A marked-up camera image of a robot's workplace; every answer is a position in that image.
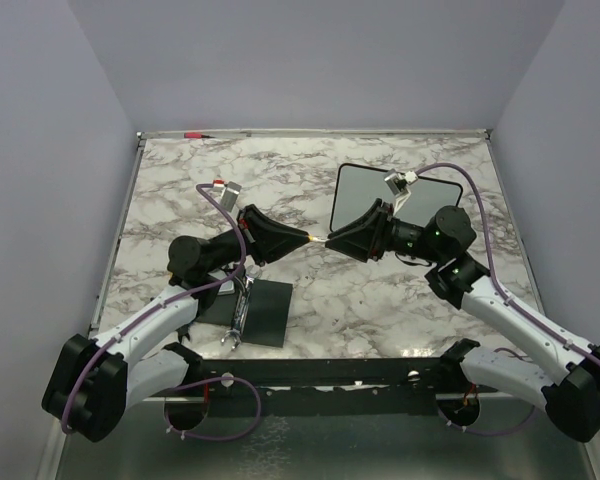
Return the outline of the black framed whiteboard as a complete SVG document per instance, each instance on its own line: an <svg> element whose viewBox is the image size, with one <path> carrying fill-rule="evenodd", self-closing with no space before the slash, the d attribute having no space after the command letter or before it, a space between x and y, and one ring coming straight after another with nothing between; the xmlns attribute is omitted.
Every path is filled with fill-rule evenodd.
<svg viewBox="0 0 600 480"><path fill-rule="evenodd" d="M393 194L384 182L387 173L387 170L353 163L339 167L329 226L331 232L363 215L377 198L393 203ZM397 218L424 227L440 208L458 205L463 187L456 182L421 177L409 191L411 196L398 211Z"/></svg>

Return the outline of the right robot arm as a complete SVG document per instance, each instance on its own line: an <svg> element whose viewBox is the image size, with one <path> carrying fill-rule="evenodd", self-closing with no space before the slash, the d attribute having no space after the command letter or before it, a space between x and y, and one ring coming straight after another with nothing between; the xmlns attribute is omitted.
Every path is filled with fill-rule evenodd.
<svg viewBox="0 0 600 480"><path fill-rule="evenodd" d="M545 412L569 438L590 441L600 431L600 343L564 329L505 289L494 268L469 254L475 239L460 207L445 206L419 227L376 200L330 233L326 246L361 262L394 252L431 263L425 278L439 299L497 330L531 359L523 364L463 340L446 352L441 383L452 391L477 384L508 393Z"/></svg>

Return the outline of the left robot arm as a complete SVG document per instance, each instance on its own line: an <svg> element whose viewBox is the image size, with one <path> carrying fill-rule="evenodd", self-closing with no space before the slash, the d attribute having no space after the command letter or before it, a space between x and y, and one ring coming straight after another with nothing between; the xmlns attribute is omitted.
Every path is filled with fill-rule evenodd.
<svg viewBox="0 0 600 480"><path fill-rule="evenodd" d="M229 221L229 231L211 239L181 235L168 248L168 285L128 320L93 338L76 334L60 350L42 398L42 408L64 433L92 442L108 436L125 411L153 393L173 388L186 395L200 385L201 371L175 350L154 361L146 354L178 328L194 321L215 301L237 271L214 272L247 258L263 266L310 241L304 230L266 217L254 205Z"/></svg>

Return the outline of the silver wrench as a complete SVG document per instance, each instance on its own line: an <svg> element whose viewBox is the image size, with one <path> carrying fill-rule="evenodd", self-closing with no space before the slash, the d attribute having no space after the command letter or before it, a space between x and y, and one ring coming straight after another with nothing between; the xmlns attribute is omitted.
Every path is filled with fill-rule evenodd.
<svg viewBox="0 0 600 480"><path fill-rule="evenodd" d="M245 273L238 281L238 296L234 315L230 328L225 332L221 339L221 344L231 344L231 350L235 351L242 343L242 334L249 309L249 300L255 278Z"/></svg>

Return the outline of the black square mat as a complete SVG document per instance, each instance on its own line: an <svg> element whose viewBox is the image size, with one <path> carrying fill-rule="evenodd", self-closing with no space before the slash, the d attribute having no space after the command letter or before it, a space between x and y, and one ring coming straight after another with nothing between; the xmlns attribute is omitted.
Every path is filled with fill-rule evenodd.
<svg viewBox="0 0 600 480"><path fill-rule="evenodd" d="M204 313L198 314L196 322L225 327L227 331L236 307L238 282L234 287L235 292L232 295L218 294L214 303ZM255 278L241 344L282 348L292 293L293 286L289 283Z"/></svg>

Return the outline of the aluminium table frame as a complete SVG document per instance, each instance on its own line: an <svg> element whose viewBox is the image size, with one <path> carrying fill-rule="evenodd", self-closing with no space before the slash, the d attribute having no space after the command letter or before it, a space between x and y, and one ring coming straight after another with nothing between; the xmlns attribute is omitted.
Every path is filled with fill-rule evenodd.
<svg viewBox="0 0 600 480"><path fill-rule="evenodd" d="M277 221L322 235L338 167L437 165L440 179L465 193L472 218L487 209L490 245L501 281L539 304L521 237L510 215L491 143L482 131L389 134L310 130L214 131L143 136L119 237L96 307L94 327L120 323L166 279L166 247L179 233L211 233L215 214L194 192L213 175L240 183ZM269 267L269 279L294 285L290 329L281 349L243 346L245 359L369 361L425 357L467 336L490 347L504 339L425 293L419 269L388 259L345 260L317 247ZM93 444L69 439L47 477L58 479L600 479L600 440L582 445L536 418L494 438L455 432L438 417L275 415L228 443L179 440L166 430L160 403L135 407L113 434Z"/></svg>

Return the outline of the red marker on rail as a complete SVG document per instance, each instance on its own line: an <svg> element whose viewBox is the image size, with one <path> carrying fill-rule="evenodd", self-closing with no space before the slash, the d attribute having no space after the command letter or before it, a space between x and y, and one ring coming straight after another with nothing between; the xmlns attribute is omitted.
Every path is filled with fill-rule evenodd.
<svg viewBox="0 0 600 480"><path fill-rule="evenodd" d="M184 139L213 139L213 135L204 134L200 132L185 132L183 134Z"/></svg>

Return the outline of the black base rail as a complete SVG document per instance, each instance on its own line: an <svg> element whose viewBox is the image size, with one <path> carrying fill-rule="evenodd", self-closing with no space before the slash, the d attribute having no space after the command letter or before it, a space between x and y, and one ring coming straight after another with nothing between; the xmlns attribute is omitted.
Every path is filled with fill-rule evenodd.
<svg viewBox="0 0 600 480"><path fill-rule="evenodd" d="M458 364L464 340L440 358L205 360L167 345L128 369L115 355L98 367L75 400L93 425L116 425L124 412L160 393L172 400L201 396L212 414L246 415L254 396L263 416L427 416L457 409L471 390Z"/></svg>

